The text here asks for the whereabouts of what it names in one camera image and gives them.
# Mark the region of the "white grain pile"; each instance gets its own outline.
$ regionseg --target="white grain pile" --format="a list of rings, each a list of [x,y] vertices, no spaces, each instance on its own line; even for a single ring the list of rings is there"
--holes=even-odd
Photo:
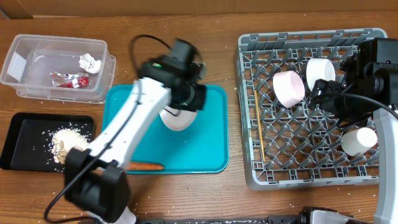
[[[86,136],[79,133],[79,129],[65,128],[52,133],[51,153],[54,155],[54,161],[61,164],[65,163],[66,156],[72,147],[83,150],[88,146]]]

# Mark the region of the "teal tray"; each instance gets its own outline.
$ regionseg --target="teal tray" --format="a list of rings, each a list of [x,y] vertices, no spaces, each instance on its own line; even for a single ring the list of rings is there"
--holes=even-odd
[[[122,107],[132,85],[118,85],[106,95],[104,130]],[[160,171],[128,174],[213,174],[229,159],[227,96],[220,86],[207,85],[206,103],[195,121],[183,131],[172,131],[158,116],[138,145],[132,161],[162,164]]]

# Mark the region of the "yellow stick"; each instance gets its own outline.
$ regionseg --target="yellow stick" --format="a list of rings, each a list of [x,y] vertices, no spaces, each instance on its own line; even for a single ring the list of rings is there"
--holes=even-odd
[[[257,100],[257,90],[254,90],[254,99],[256,100],[256,114],[257,114],[257,123],[259,124],[259,138],[260,138],[260,144],[261,144],[261,155],[262,155],[262,161],[266,161],[266,153],[264,152],[264,144],[262,143],[262,129],[261,129],[261,120],[260,120],[260,107],[259,107],[259,102]]]

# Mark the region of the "gray dish rack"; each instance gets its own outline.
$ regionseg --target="gray dish rack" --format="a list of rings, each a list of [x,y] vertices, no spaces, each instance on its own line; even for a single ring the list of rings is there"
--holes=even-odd
[[[311,58],[327,58],[336,70],[357,52],[365,40],[387,37],[382,29],[320,30],[244,34],[234,56],[236,87],[242,117],[242,146],[247,185],[253,190],[289,189],[322,185],[377,184],[379,151],[376,145],[358,157],[345,154],[339,145],[345,129],[336,127],[331,113],[308,108],[310,90],[305,69]],[[283,107],[272,91],[276,72],[295,70],[305,83],[305,99]],[[254,90],[257,90],[262,138],[261,156]],[[375,129],[370,119],[368,127]]]

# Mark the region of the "red wrapper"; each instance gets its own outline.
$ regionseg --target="red wrapper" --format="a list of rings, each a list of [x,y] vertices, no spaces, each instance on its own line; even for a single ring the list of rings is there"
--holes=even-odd
[[[50,72],[50,76],[52,77],[52,84],[55,87],[80,88],[89,84],[87,73],[62,74]]]

